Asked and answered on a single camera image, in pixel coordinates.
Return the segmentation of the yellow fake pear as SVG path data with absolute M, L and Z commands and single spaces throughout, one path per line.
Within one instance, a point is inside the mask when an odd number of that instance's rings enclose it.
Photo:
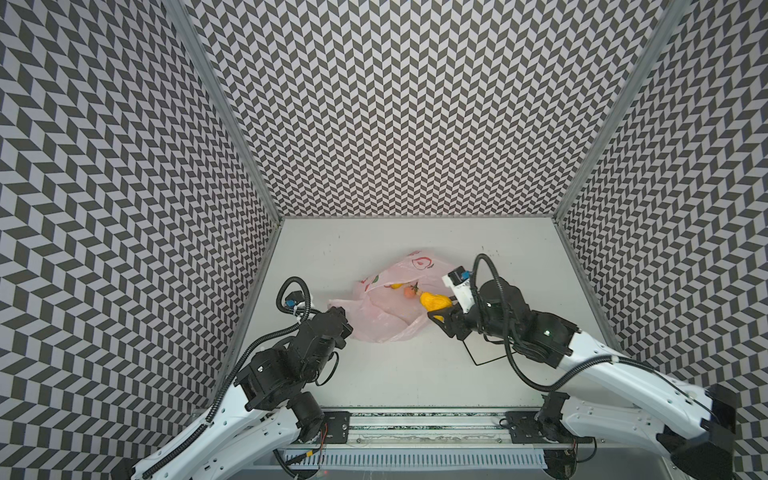
M 427 312 L 436 312 L 453 306 L 453 301 L 450 297 L 426 291 L 421 293 L 419 300 Z

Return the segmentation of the pink plastic bag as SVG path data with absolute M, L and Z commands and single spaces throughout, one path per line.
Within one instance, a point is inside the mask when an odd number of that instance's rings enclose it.
M 354 339 L 367 343 L 409 340 L 431 323 L 419 297 L 426 291 L 450 297 L 442 277 L 457 268 L 428 250 L 416 250 L 384 270 L 353 285 L 346 299 L 332 299 L 330 307 L 342 307 L 353 327 Z M 418 296 L 407 299 L 407 286 L 418 288 Z

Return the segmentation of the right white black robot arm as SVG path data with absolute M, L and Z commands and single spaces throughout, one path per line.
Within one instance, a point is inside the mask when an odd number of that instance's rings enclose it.
M 424 292 L 428 318 L 448 337 L 490 335 L 514 355 L 560 369 L 539 411 L 508 420 L 512 439 L 536 435 L 554 443 L 606 439 L 669 459 L 693 479 L 730 479 L 738 395 L 722 385 L 702 388 L 627 357 L 549 312 L 531 309 L 505 280 L 480 289 L 444 279 L 449 296 Z

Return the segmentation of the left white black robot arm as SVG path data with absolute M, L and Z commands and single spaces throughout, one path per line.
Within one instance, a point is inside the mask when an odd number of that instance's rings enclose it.
M 286 344 L 254 354 L 201 414 L 142 460 L 124 459 L 112 479 L 227 479 L 254 461 L 321 435 L 325 415 L 306 386 L 320 377 L 353 327 L 341 307 L 289 328 Z

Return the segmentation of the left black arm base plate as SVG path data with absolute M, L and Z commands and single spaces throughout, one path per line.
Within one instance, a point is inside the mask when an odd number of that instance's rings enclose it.
M 312 427 L 299 441 L 305 444 L 346 444 L 350 434 L 352 414 L 350 411 L 325 411 L 322 422 Z

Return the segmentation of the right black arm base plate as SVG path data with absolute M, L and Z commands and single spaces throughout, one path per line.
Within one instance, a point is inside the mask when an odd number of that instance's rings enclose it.
M 594 442 L 593 437 L 577 437 L 560 424 L 542 423 L 534 411 L 507 411 L 499 420 L 513 444 L 568 444 L 581 445 Z

